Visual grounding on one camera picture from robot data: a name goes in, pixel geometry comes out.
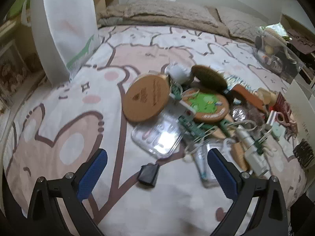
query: white paper bag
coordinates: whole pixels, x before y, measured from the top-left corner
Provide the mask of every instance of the white paper bag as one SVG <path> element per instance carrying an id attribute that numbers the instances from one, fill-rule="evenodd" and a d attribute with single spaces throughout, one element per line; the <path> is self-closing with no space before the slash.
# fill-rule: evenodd
<path id="1" fill-rule="evenodd" d="M 294 119 L 297 121 L 299 141 L 304 138 L 315 153 L 315 111 L 312 104 L 295 80 L 292 81 L 284 97 L 290 104 Z"/>
<path id="2" fill-rule="evenodd" d="M 51 84 L 71 81 L 100 46 L 93 0 L 31 0 L 31 27 Z"/>

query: metal screw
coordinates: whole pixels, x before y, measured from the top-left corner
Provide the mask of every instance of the metal screw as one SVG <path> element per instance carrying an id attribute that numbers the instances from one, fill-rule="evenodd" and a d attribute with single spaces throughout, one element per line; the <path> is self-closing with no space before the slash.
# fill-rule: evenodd
<path id="1" fill-rule="evenodd" d="M 74 176 L 74 174 L 72 172 L 68 172 L 66 174 L 66 179 L 71 179 L 71 178 L 73 178 L 73 176 Z"/>
<path id="2" fill-rule="evenodd" d="M 271 176 L 271 180 L 274 182 L 278 182 L 278 178 L 276 176 Z"/>
<path id="3" fill-rule="evenodd" d="M 242 175 L 242 177 L 245 178 L 245 179 L 247 179 L 247 178 L 250 177 L 250 174 L 247 173 L 247 172 L 243 172 L 241 175 Z"/>
<path id="4" fill-rule="evenodd" d="M 41 183 L 41 182 L 43 182 L 44 181 L 44 177 L 43 176 L 40 176 L 38 179 L 37 179 L 37 182 L 39 182 L 39 183 Z"/>

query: shopping bag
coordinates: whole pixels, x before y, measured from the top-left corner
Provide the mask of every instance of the shopping bag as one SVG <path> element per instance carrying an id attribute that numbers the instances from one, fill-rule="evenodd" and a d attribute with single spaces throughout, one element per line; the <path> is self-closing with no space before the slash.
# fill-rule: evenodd
<path id="1" fill-rule="evenodd" d="M 31 28 L 53 86 L 71 81 L 100 46 L 93 0 L 31 0 Z"/>

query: plastic container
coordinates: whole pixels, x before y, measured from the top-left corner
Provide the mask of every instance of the plastic container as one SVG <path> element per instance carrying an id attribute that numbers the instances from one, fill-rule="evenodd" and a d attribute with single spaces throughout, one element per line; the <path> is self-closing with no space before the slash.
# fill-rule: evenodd
<path id="1" fill-rule="evenodd" d="M 232 162 L 237 167 L 237 169 L 242 172 L 242 169 L 236 164 L 230 154 L 232 144 L 234 143 L 235 141 L 231 138 L 226 138 L 223 141 L 220 139 L 210 138 L 206 140 L 205 143 L 194 154 L 192 154 L 200 175 L 200 179 L 205 188 L 211 188 L 219 185 L 207 161 L 208 152 L 212 148 L 217 148 L 228 162 Z"/>
<path id="2" fill-rule="evenodd" d="M 162 111 L 156 118 L 138 124 L 131 138 L 156 159 L 165 159 L 176 149 L 182 139 L 182 131 L 177 120 Z"/>
<path id="3" fill-rule="evenodd" d="M 261 65 L 291 83 L 303 62 L 283 42 L 265 31 L 259 31 L 253 54 Z"/>

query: blue gripper pad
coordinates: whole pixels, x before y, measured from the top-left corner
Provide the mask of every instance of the blue gripper pad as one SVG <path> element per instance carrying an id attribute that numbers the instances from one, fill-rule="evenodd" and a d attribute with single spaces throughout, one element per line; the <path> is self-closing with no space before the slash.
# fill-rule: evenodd
<path id="1" fill-rule="evenodd" d="M 223 162 L 226 164 L 229 163 L 216 148 L 213 148 L 208 152 L 209 167 L 218 180 L 225 196 L 235 201 L 237 199 L 237 182 Z"/>
<path id="2" fill-rule="evenodd" d="M 106 165 L 107 152 L 102 150 L 78 183 L 77 198 L 80 202 L 89 197 Z"/>

